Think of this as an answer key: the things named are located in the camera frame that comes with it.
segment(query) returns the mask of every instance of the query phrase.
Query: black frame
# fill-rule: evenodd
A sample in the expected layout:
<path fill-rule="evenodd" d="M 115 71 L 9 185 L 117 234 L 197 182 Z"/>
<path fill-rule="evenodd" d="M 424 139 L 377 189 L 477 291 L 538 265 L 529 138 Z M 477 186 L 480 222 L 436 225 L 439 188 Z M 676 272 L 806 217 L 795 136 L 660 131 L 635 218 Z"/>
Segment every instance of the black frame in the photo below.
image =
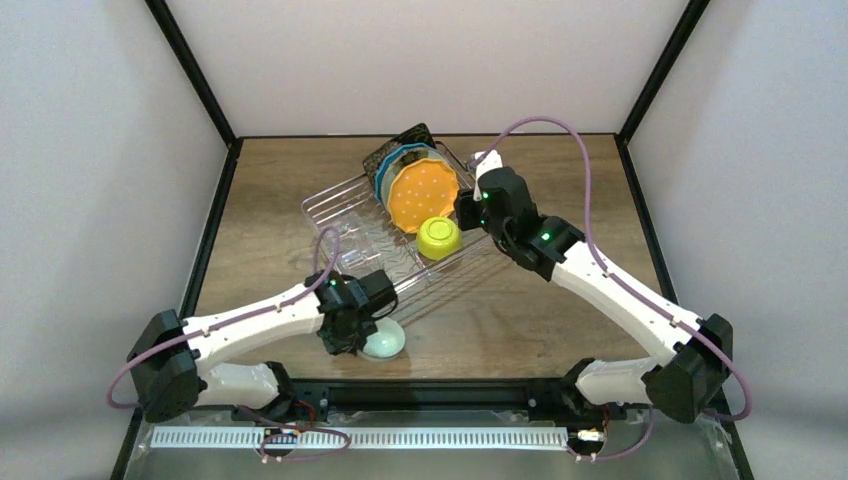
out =
<path fill-rule="evenodd" d="M 206 227 L 203 231 L 200 248 L 183 298 L 180 316 L 184 317 L 192 315 L 197 306 L 198 297 L 212 253 L 212 247 L 218 232 L 218 226 L 223 216 L 227 196 L 229 195 L 235 169 L 238 165 L 243 141 L 245 138 L 261 137 L 239 137 L 233 132 L 165 0 L 145 0 L 145 2 L 159 23 L 162 33 L 179 59 L 198 97 L 209 113 L 210 119 L 218 129 L 221 139 L 228 147 L 227 159 L 218 182 L 218 188 L 215 192 Z M 645 203 L 645 197 L 639 185 L 639 180 L 628 150 L 628 144 L 708 4 L 709 0 L 689 1 L 621 131 L 614 134 L 625 176 L 630 187 L 630 192 L 633 195 L 633 203 L 636 206 L 639 221 L 647 240 L 651 260 L 659 280 L 661 293 L 665 298 L 675 303 L 677 303 L 677 296 L 674 293 L 674 287 L 672 286 L 671 277 L 669 276 L 668 268 L 663 258 L 662 249 L 660 248 L 656 231 L 654 230 L 651 216 Z M 324 136 L 299 137 L 323 138 Z M 319 416 L 327 414 L 327 408 L 322 404 L 322 399 L 328 399 L 328 402 L 332 401 L 334 406 L 341 406 L 344 410 L 391 410 L 393 408 L 408 410 L 410 408 L 420 408 L 421 406 L 435 409 L 452 409 L 461 406 L 463 409 L 470 407 L 486 410 L 524 409 L 529 411 L 531 418 L 550 419 L 569 425 L 580 425 L 581 423 L 592 424 L 592 422 L 597 421 L 593 417 L 597 412 L 589 413 L 588 416 L 576 417 L 573 414 L 563 413 L 562 409 L 558 408 L 561 406 L 561 395 L 557 393 L 561 386 L 561 379 L 559 378 L 524 378 L 496 381 L 297 379 L 294 380 L 294 384 L 299 396 L 311 400 L 310 403 L 319 406 Z M 369 391 L 379 391 L 380 393 L 379 395 L 369 395 L 367 393 Z M 535 405 L 534 407 L 529 406 L 531 399 L 533 400 L 532 404 Z M 711 407 L 720 412 L 728 413 L 729 409 L 723 391 L 720 391 L 716 395 L 716 398 L 711 402 Z M 614 415 L 622 415 L 622 412 L 614 412 Z M 141 420 L 141 411 L 136 410 L 133 413 L 126 437 L 121 446 L 120 454 L 115 463 L 115 468 L 112 471 L 112 479 L 119 480 L 123 478 L 126 472 L 127 461 L 132 451 Z M 736 426 L 732 422 L 727 423 L 725 424 L 725 429 L 731 435 L 731 453 L 740 478 L 743 480 L 753 479 L 754 476 L 748 464 Z"/>

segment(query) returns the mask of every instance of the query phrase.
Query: wooden surface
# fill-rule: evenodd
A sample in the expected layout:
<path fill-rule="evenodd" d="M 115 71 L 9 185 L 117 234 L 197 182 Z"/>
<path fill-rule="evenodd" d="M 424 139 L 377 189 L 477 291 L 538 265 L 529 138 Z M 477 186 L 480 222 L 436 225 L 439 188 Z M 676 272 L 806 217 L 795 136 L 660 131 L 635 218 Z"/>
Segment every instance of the wooden surface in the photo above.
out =
<path fill-rule="evenodd" d="M 491 137 L 443 140 L 466 158 L 484 150 Z M 592 156 L 595 240 L 614 262 L 659 291 L 613 139 L 585 140 Z M 314 234 L 301 202 L 362 173 L 361 159 L 383 141 L 246 140 L 197 314 L 229 310 L 303 282 L 312 267 Z M 583 165 L 572 139 L 511 137 L 498 150 L 527 180 L 540 212 L 583 229 Z M 644 356 L 588 303 L 515 266 L 491 245 L 402 305 L 397 317 L 403 317 L 407 345 L 391 361 L 333 357 L 317 336 L 307 335 L 266 345 L 238 362 L 279 361 L 295 378 L 520 378 L 563 375 L 589 356 Z"/>

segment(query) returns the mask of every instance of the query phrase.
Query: yellow-green bowl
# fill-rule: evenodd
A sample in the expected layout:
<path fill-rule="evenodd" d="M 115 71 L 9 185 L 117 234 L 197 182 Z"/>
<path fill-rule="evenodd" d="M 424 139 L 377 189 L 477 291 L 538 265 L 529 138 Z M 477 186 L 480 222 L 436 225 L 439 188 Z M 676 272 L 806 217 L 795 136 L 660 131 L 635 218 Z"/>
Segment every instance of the yellow-green bowl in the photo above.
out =
<path fill-rule="evenodd" d="M 428 218 L 416 236 L 418 252 L 431 260 L 441 260 L 462 247 L 459 227 L 445 217 Z"/>

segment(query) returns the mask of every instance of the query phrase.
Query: white arm segment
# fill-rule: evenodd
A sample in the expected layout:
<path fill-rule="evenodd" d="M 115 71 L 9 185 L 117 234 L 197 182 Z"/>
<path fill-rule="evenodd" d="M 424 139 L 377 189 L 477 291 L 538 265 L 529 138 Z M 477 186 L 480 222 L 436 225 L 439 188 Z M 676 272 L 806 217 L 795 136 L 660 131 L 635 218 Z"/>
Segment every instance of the white arm segment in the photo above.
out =
<path fill-rule="evenodd" d="M 699 328 L 697 314 L 685 310 L 617 267 L 598 252 L 610 273 L 637 292 L 674 315 L 675 321 Z M 586 242 L 578 242 L 565 252 L 565 261 L 554 267 L 551 281 L 580 295 L 636 339 L 650 357 L 639 360 L 604 362 L 595 360 L 577 378 L 576 387 L 593 405 L 605 403 L 652 403 L 642 375 L 657 365 L 667 365 L 677 354 L 674 345 L 685 345 L 691 336 L 633 298 L 596 264 Z"/>
<path fill-rule="evenodd" d="M 274 372 L 265 365 L 233 365 L 222 363 L 201 380 L 206 389 L 200 392 L 196 407 L 202 405 L 244 405 L 261 409 L 277 398 L 279 383 Z"/>
<path fill-rule="evenodd" d="M 280 295 L 262 300 L 229 312 L 191 317 L 186 319 L 188 325 L 183 332 L 205 330 L 218 322 L 238 315 L 257 310 L 268 305 L 279 305 L 306 290 L 303 285 L 297 285 Z M 206 373 L 216 365 L 249 352 L 267 343 L 275 342 L 294 335 L 304 335 L 317 332 L 321 328 L 324 315 L 318 313 L 320 301 L 314 293 L 306 295 L 294 305 L 283 309 L 274 309 L 255 317 L 251 317 L 220 330 L 209 332 L 188 341 L 191 350 L 197 349 L 200 357 L 195 360 L 197 375 L 204 378 Z"/>
<path fill-rule="evenodd" d="M 605 403 L 650 404 L 642 375 L 657 365 L 653 358 L 604 362 L 595 360 L 577 377 L 576 386 L 592 405 Z"/>
<path fill-rule="evenodd" d="M 664 299 L 609 261 L 603 252 L 598 253 L 610 273 L 615 273 L 641 295 L 670 312 L 675 321 L 685 322 L 695 330 L 700 328 L 697 323 L 700 317 L 696 313 Z M 636 339 L 660 366 L 667 365 L 677 354 L 676 343 L 686 345 L 692 338 L 609 278 L 595 263 L 586 242 L 577 242 L 565 252 L 565 261 L 554 267 L 551 281 L 580 295 L 603 312 Z"/>

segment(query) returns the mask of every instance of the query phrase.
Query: wire dish rack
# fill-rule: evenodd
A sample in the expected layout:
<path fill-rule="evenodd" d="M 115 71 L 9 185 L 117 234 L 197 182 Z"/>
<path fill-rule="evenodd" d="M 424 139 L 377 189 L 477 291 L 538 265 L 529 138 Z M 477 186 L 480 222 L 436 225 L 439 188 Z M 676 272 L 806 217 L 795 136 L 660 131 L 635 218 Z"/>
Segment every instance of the wire dish rack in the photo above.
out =
<path fill-rule="evenodd" d="M 450 153 L 444 156 L 456 171 L 460 187 L 473 188 L 474 177 L 465 165 Z M 338 229 L 341 243 L 336 269 L 340 273 L 361 277 L 383 269 L 401 299 L 419 291 L 412 287 L 438 281 L 448 267 L 487 244 L 485 232 L 476 229 L 462 232 L 462 248 L 441 260 L 419 255 L 415 235 L 392 224 L 364 173 L 307 198 L 301 208 L 316 233 L 329 226 Z M 326 258 L 332 249 L 333 239 L 327 236 L 321 242 Z"/>

